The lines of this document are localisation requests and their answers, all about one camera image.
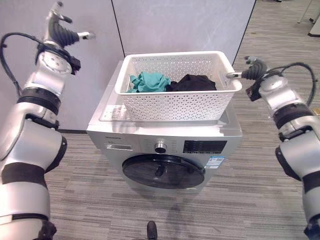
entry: washing machine door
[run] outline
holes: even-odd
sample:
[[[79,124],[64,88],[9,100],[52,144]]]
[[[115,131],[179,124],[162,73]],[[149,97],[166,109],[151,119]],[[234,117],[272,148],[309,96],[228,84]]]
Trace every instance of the washing machine door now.
[[[131,180],[161,189],[186,189],[201,184],[205,169],[195,162],[173,155],[145,154],[128,158],[123,173]]]

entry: washing machine label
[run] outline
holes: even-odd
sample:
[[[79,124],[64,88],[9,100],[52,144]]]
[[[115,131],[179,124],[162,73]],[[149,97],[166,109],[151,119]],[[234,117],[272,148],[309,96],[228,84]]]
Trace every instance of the washing machine label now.
[[[204,166],[205,169],[217,169],[225,160],[224,156],[211,156]]]

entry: clothing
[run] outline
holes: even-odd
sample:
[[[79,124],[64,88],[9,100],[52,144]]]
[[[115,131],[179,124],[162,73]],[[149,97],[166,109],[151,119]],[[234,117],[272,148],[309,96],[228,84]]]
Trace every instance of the clothing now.
[[[170,84],[170,78],[161,73],[141,72],[139,76],[130,76],[130,81],[134,84],[133,89],[127,93],[154,93],[165,92],[166,86]]]
[[[165,86],[166,92],[216,91],[216,83],[205,75],[185,75],[179,82]]]

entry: teal cloth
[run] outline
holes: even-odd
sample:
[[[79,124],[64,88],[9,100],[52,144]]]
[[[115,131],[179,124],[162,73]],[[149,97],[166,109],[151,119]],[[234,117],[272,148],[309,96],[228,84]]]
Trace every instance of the teal cloth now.
[[[130,81],[134,84],[133,89],[127,93],[154,93],[165,92],[166,86],[171,83],[170,78],[159,72],[141,72],[139,76],[130,76]]]

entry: black cloth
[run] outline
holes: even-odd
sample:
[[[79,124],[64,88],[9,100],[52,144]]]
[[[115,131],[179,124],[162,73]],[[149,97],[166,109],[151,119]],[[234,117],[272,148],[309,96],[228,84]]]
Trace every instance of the black cloth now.
[[[205,75],[185,75],[179,82],[165,86],[166,92],[216,91],[216,83]]]

